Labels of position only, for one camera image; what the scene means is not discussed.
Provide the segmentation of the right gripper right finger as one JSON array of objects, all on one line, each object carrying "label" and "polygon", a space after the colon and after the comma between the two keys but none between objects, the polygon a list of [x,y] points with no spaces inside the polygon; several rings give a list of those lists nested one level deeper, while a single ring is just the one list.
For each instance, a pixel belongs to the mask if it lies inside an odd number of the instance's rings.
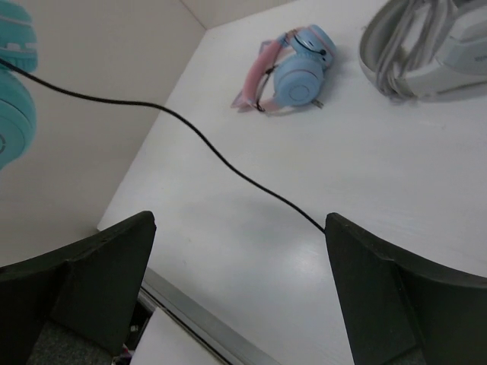
[{"label": "right gripper right finger", "polygon": [[326,247],[356,364],[484,364],[486,279],[393,245],[337,213]]}]

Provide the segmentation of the teal cat-ear headphones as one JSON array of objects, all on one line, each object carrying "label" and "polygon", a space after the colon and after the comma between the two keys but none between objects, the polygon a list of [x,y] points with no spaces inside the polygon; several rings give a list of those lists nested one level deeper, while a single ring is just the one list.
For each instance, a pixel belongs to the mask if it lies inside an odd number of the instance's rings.
[{"label": "teal cat-ear headphones", "polygon": [[[31,73],[38,65],[37,35],[21,5],[1,2],[1,59]],[[28,89],[1,67],[1,167],[27,151],[37,130],[35,103]]]}]

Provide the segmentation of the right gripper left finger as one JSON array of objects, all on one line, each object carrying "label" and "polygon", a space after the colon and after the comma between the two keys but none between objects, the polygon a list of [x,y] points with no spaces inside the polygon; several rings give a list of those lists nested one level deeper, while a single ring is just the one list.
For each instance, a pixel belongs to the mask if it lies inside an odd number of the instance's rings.
[{"label": "right gripper left finger", "polygon": [[120,355],[156,233],[143,211],[1,268],[3,364],[110,364]]}]

